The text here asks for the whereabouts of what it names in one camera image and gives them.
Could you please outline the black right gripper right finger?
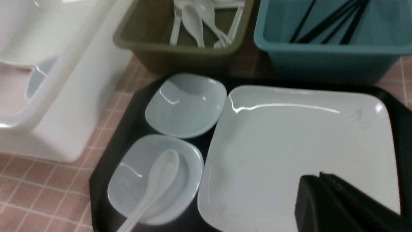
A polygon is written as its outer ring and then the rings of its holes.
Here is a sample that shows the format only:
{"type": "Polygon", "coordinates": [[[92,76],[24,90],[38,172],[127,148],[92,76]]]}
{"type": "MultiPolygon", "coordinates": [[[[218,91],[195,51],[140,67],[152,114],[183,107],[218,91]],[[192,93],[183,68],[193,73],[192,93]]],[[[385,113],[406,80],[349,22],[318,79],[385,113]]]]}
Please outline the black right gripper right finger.
{"type": "Polygon", "coordinates": [[[337,197],[342,206],[361,226],[411,226],[411,220],[397,214],[384,204],[373,199],[351,183],[332,173],[319,177],[337,197]]]}

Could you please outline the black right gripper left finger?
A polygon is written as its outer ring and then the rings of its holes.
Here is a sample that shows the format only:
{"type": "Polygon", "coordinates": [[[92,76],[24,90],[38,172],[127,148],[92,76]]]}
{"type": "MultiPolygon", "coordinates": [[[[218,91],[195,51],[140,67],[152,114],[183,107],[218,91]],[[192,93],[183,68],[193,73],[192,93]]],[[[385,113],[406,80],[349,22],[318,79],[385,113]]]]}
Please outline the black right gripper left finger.
{"type": "Polygon", "coordinates": [[[410,232],[411,226],[361,226],[319,176],[300,177],[295,203],[299,232],[410,232]]]}

